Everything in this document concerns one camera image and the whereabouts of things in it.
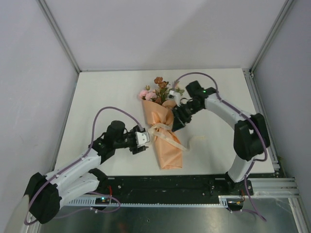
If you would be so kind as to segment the brown orange fake flower stem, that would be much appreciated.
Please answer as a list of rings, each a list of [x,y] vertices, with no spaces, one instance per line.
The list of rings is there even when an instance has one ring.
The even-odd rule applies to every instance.
[[[158,88],[155,90],[155,102],[162,105],[167,100],[170,83],[163,80],[162,77],[156,77],[154,79],[154,83],[158,86]]]

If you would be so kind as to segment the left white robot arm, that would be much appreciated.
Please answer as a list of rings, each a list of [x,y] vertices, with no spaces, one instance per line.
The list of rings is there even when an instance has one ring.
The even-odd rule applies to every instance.
[[[135,126],[126,130],[122,121],[112,121],[106,131],[92,141],[85,153],[68,165],[45,175],[34,174],[26,187],[29,212],[35,222],[51,221],[59,210],[77,197],[107,190],[108,177],[98,167],[111,158],[118,149],[129,149],[132,154],[143,152],[150,142],[145,128]]]

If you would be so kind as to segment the pink fake flower stem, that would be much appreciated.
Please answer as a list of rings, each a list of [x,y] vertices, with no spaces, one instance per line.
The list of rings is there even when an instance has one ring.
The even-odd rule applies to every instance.
[[[154,90],[151,90],[150,86],[147,85],[143,90],[140,91],[138,97],[142,100],[153,101],[157,97],[157,95],[156,92]]]

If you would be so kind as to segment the orange beige wrapping paper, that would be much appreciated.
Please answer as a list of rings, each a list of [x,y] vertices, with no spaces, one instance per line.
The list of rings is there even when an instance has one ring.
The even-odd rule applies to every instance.
[[[161,169],[178,169],[183,167],[182,145],[172,132],[175,101],[166,100],[162,105],[150,100],[142,101],[143,110],[152,144],[155,148]]]

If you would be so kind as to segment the cream ribbon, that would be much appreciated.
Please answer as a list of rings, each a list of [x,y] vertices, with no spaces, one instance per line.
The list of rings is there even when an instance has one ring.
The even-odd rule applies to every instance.
[[[151,128],[148,129],[148,133],[150,135],[150,138],[153,138],[152,140],[154,141],[154,137],[158,137],[161,138],[162,140],[166,141],[167,143],[171,144],[172,146],[182,150],[182,151],[190,151],[191,150],[191,145],[195,142],[195,141],[206,141],[206,137],[203,135],[196,135],[191,137],[188,140],[188,144],[187,146],[183,146],[182,144],[176,142],[175,140],[173,140],[172,138],[166,136],[163,133],[158,132],[158,129],[164,129],[166,131],[170,131],[172,128],[168,125],[162,124],[162,123],[157,123],[155,125],[153,125]]]

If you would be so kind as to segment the white fake flower stem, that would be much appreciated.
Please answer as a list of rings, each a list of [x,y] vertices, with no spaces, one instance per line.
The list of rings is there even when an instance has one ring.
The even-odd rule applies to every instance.
[[[174,91],[176,93],[179,93],[181,96],[183,96],[185,89],[183,86],[179,84],[178,80],[175,80],[170,88],[170,91]]]

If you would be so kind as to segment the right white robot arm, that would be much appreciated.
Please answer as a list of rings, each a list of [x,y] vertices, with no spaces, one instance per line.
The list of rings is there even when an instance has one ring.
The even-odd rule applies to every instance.
[[[224,189],[230,195],[237,194],[254,166],[255,162],[268,159],[270,138],[265,118],[262,114],[249,114],[222,99],[213,87],[204,89],[197,81],[187,85],[190,99],[179,103],[173,109],[172,131],[184,128],[191,117],[206,109],[223,121],[234,131],[233,147],[236,153],[231,168],[225,174]]]

